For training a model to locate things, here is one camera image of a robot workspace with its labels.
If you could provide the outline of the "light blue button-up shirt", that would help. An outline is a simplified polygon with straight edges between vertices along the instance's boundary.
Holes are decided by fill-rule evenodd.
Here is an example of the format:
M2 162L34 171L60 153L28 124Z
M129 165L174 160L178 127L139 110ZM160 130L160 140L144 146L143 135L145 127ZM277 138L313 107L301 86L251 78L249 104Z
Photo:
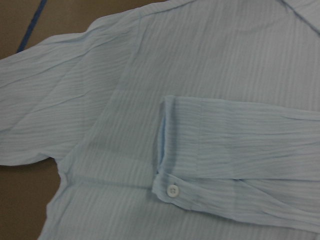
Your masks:
M320 3L168 0L0 62L0 163L56 161L41 240L317 240Z

